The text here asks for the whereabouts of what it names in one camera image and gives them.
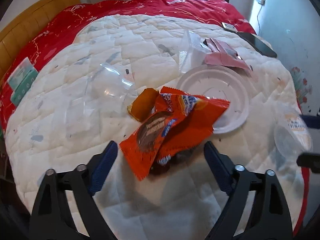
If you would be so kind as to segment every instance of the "orange snack wrapper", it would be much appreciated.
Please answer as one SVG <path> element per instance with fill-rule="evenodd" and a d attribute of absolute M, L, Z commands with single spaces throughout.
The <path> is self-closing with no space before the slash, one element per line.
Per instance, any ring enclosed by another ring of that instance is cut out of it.
<path fill-rule="evenodd" d="M 138 180 L 149 174 L 168 131 L 188 116 L 196 101 L 193 96 L 160 94 L 155 103 L 157 111 L 120 143 L 121 150 Z"/>
<path fill-rule="evenodd" d="M 169 87 L 163 87 L 161 93 L 187 95 L 187 93 Z M 193 148 L 213 132 L 212 125 L 228 109 L 230 102 L 224 99 L 208 99 L 196 95 L 199 100 L 183 122 L 173 127 L 165 137 L 155 161 L 160 165 L 167 162 L 176 153 Z"/>
<path fill-rule="evenodd" d="M 120 143 L 138 180 L 149 174 L 153 163 L 165 166 L 177 152 L 208 137 L 213 123 L 229 104 L 223 99 L 208 99 L 163 87 L 155 101 L 155 113 Z"/>

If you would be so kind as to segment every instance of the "wooden headboard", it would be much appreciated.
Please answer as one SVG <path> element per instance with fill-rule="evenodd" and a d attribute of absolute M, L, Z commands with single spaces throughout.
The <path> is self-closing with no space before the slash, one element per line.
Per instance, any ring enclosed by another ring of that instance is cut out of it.
<path fill-rule="evenodd" d="M 59 12 L 79 3 L 80 0 L 40 0 L 24 10 L 0 32 L 1 83 L 19 51 Z"/>

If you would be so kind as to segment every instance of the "tissue box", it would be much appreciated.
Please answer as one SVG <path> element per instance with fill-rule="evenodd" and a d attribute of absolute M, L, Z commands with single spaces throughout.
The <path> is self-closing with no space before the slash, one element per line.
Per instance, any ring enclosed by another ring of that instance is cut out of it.
<path fill-rule="evenodd" d="M 38 71 L 33 67 L 28 58 L 25 58 L 10 75 L 7 83 L 13 90 L 10 100 L 15 106 L 18 106 L 37 75 Z"/>

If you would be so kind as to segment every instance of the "smartphone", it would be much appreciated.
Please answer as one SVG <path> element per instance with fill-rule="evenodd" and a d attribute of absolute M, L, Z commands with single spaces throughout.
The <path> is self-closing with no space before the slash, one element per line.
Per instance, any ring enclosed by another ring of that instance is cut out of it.
<path fill-rule="evenodd" d="M 234 27 L 232 24 L 229 23 L 222 23 L 222 27 L 226 30 L 226 31 L 231 31 L 233 33 L 237 33 L 238 30 L 236 27 Z"/>
<path fill-rule="evenodd" d="M 261 40 L 259 40 L 251 33 L 238 32 L 236 34 L 238 34 L 242 39 L 247 41 L 261 55 L 267 57 L 278 57 L 278 55 L 272 49 L 270 49 L 266 44 L 264 44 Z"/>

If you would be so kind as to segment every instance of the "metal screw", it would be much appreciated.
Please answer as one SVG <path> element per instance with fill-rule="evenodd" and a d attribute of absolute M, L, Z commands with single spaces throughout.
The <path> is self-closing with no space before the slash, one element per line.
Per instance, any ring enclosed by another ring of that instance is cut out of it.
<path fill-rule="evenodd" d="M 84 171 L 87 167 L 84 164 L 80 164 L 77 166 L 77 171 Z"/>
<path fill-rule="evenodd" d="M 236 169 L 237 171 L 244 171 L 244 166 L 242 166 L 242 165 L 236 165 L 236 166 L 235 166 L 235 169 Z"/>
<path fill-rule="evenodd" d="M 267 170 L 269 176 L 274 176 L 276 173 L 273 170 Z"/>
<path fill-rule="evenodd" d="M 53 174 L 54 174 L 54 169 L 49 169 L 49 170 L 47 170 L 47 171 L 45 172 L 45 174 L 46 174 L 47 176 L 53 175 Z"/>

